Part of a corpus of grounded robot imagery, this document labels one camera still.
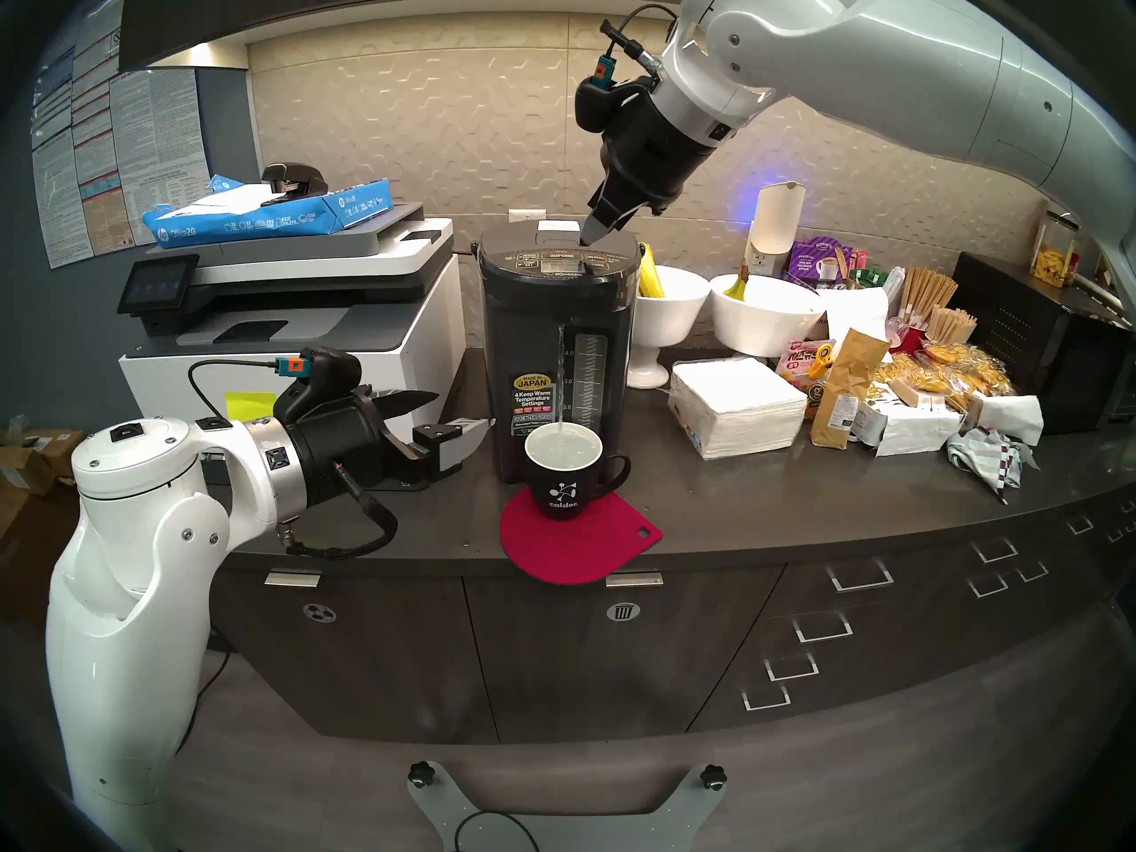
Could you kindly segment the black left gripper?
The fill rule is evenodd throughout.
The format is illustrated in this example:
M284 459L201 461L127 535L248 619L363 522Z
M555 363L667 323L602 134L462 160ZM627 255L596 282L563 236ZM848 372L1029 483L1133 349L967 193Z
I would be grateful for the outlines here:
M434 483L458 473L484 442L491 418L457 418L414 426L412 445L396 438L385 418L398 418L440 399L436 392L352 389L319 400L314 389L286 390L286 434L304 473L307 507L321 506L346 485L336 465L361 488L383 481Z

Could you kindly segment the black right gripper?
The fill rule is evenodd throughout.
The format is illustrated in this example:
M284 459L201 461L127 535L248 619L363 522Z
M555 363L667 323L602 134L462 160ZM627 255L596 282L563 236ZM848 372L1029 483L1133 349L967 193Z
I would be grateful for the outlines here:
M580 223L580 245L618 233L638 209L665 214L722 144L687 136L649 95L601 97L600 134L604 179L593 193L593 212Z

